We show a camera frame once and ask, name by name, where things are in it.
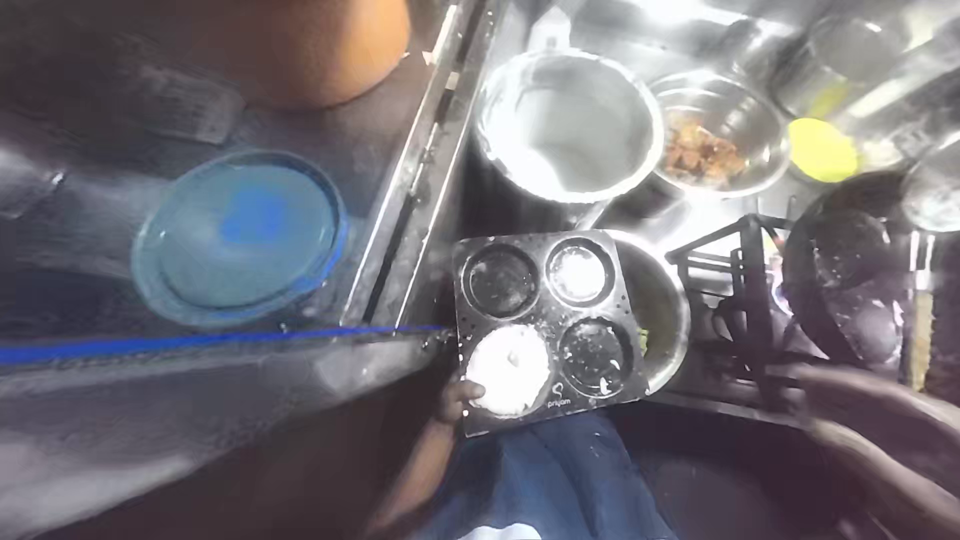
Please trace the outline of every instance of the stainless steel bowl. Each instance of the stainless steel bowl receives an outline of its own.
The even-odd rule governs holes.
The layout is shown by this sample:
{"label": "stainless steel bowl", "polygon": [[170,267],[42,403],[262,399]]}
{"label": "stainless steel bowl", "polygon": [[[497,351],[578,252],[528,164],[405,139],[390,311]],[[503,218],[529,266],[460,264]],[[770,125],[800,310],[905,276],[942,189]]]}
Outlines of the stainless steel bowl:
{"label": "stainless steel bowl", "polygon": [[651,84],[650,90],[663,109],[668,132],[672,116],[695,117],[712,134],[735,144],[747,160],[747,168],[731,178],[727,189],[683,182],[658,163],[656,174],[664,181],[687,193],[728,199],[762,191],[783,176],[790,163],[790,141],[785,119],[768,100],[708,70],[664,77]]}
{"label": "stainless steel bowl", "polygon": [[529,52],[484,83],[474,129],[511,183],[559,203],[622,195],[654,169],[663,120],[622,65],[572,49]]}
{"label": "stainless steel bowl", "polygon": [[690,305],[674,267],[656,248],[622,231],[607,230],[630,295],[630,308],[646,329],[643,357],[650,392],[663,388],[680,369],[690,339]]}
{"label": "stainless steel bowl", "polygon": [[897,24],[860,18],[818,21],[771,82],[774,98],[799,117],[826,118],[876,86],[909,39]]}

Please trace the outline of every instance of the bowl of fried food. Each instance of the bowl of fried food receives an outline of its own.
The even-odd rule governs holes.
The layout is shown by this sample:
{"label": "bowl of fried food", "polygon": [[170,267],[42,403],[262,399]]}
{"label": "bowl of fried food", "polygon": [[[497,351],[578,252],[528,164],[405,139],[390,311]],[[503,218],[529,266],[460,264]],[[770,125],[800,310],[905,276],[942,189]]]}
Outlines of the bowl of fried food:
{"label": "bowl of fried food", "polygon": [[783,176],[790,162],[786,121],[763,97],[709,70],[670,75],[650,89],[667,131],[656,168],[664,181],[727,199]]}

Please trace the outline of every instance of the blue container lid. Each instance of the blue container lid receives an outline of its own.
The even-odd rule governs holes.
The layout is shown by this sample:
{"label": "blue container lid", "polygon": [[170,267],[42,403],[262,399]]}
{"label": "blue container lid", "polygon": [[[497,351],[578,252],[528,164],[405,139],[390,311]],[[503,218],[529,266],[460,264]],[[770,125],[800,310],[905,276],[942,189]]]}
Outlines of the blue container lid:
{"label": "blue container lid", "polygon": [[336,187],[282,152],[254,151],[186,173],[133,247],[148,306],[197,327],[242,324],[319,286],[343,251]]}

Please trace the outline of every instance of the person's hand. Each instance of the person's hand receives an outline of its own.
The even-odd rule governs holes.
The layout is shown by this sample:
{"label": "person's hand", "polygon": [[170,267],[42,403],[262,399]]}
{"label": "person's hand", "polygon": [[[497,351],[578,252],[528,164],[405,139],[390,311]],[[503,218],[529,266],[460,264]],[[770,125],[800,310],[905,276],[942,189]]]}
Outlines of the person's hand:
{"label": "person's hand", "polygon": [[477,400],[483,397],[486,389],[476,382],[457,380],[456,376],[444,388],[437,408],[436,419],[446,425],[453,426],[464,417],[464,402]]}
{"label": "person's hand", "polygon": [[863,482],[897,538],[960,538],[960,408],[868,372],[793,366],[809,433]]}

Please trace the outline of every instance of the orange container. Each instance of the orange container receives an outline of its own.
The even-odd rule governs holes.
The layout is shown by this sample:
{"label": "orange container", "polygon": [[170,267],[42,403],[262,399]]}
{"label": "orange container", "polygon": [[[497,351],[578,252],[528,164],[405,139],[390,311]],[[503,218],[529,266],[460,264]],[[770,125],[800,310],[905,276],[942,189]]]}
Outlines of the orange container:
{"label": "orange container", "polygon": [[279,109],[343,103],[382,81],[410,38],[406,0],[241,0],[208,19],[194,53]]}

